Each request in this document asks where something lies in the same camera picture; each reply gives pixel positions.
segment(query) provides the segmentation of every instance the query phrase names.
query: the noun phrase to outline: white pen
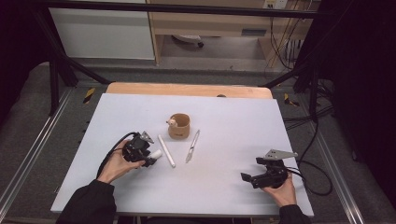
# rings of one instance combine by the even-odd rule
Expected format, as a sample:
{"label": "white pen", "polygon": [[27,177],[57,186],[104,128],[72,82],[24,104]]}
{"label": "white pen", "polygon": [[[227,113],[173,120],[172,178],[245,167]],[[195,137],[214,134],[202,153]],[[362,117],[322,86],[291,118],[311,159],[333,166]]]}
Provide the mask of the white pen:
{"label": "white pen", "polygon": [[175,168],[176,167],[175,162],[173,161],[171,153],[169,152],[168,147],[166,146],[165,142],[161,138],[160,134],[158,134],[158,139],[160,139],[160,143],[163,146],[163,150],[165,151],[166,157],[168,158],[169,162],[171,163],[171,166],[173,168]]}
{"label": "white pen", "polygon": [[199,132],[200,132],[200,130],[197,131],[197,133],[194,136],[194,140],[192,140],[191,147],[190,147],[190,150],[189,150],[189,154],[187,155],[187,158],[186,158],[186,163],[189,162],[191,160],[191,158],[192,158],[192,153],[194,152],[195,144],[197,143]]}

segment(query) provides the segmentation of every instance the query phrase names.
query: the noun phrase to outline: white tabletop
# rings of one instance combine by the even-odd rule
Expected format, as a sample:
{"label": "white tabletop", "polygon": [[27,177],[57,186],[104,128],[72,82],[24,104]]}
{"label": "white tabletop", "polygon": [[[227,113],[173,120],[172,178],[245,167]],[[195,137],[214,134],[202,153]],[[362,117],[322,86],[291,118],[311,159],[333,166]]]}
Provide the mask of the white tabletop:
{"label": "white tabletop", "polygon": [[[172,114],[191,118],[191,134],[173,140],[166,121]],[[192,138],[201,130],[192,160]],[[201,96],[105,93],[59,190],[51,211],[61,212],[74,191],[89,184],[107,152],[127,133],[146,131],[150,151],[163,150],[163,137],[176,163],[164,153],[149,168],[132,170],[113,182],[117,212],[140,216],[262,217],[277,215],[269,195],[254,189],[240,173],[261,175],[256,163],[270,149],[292,152],[276,100]],[[295,159],[285,159],[297,167]],[[302,180],[293,176],[297,201],[313,216]]]}

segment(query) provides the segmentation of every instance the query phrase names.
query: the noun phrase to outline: brown cup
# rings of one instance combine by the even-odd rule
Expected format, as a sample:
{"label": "brown cup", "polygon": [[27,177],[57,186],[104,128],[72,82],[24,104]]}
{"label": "brown cup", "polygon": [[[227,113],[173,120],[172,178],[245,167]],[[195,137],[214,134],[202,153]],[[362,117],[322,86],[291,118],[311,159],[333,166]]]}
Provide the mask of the brown cup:
{"label": "brown cup", "polygon": [[186,114],[174,114],[170,119],[174,119],[177,126],[169,126],[169,136],[173,139],[187,138],[190,134],[190,117]]}

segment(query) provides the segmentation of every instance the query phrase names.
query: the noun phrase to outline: black sleeve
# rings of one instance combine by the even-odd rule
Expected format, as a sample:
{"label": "black sleeve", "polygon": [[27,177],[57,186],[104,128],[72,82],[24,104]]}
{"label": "black sleeve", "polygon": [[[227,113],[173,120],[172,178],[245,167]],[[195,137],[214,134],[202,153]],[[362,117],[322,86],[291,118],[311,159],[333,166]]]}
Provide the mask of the black sleeve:
{"label": "black sleeve", "polygon": [[117,206],[114,186],[93,180],[73,194],[56,221],[57,224],[113,223]]}
{"label": "black sleeve", "polygon": [[304,215],[296,204],[286,205],[279,209],[279,224],[310,224],[311,220]]}

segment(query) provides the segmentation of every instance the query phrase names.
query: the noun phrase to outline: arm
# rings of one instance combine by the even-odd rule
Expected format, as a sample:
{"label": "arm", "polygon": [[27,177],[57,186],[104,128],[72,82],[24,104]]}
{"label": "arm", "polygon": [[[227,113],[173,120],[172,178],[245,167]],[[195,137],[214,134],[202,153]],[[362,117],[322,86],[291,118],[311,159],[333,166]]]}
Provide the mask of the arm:
{"label": "arm", "polygon": [[277,189],[271,187],[263,188],[263,191],[270,194],[279,208],[279,224],[309,224],[311,220],[304,215],[297,205],[296,192],[291,178],[291,174],[285,183]]}
{"label": "arm", "polygon": [[[117,148],[123,148],[126,142],[121,142]],[[110,183],[144,163],[128,162],[122,157],[121,150],[115,150],[99,177],[90,185],[76,190],[56,223],[113,223],[117,206],[113,197],[114,186]]]}

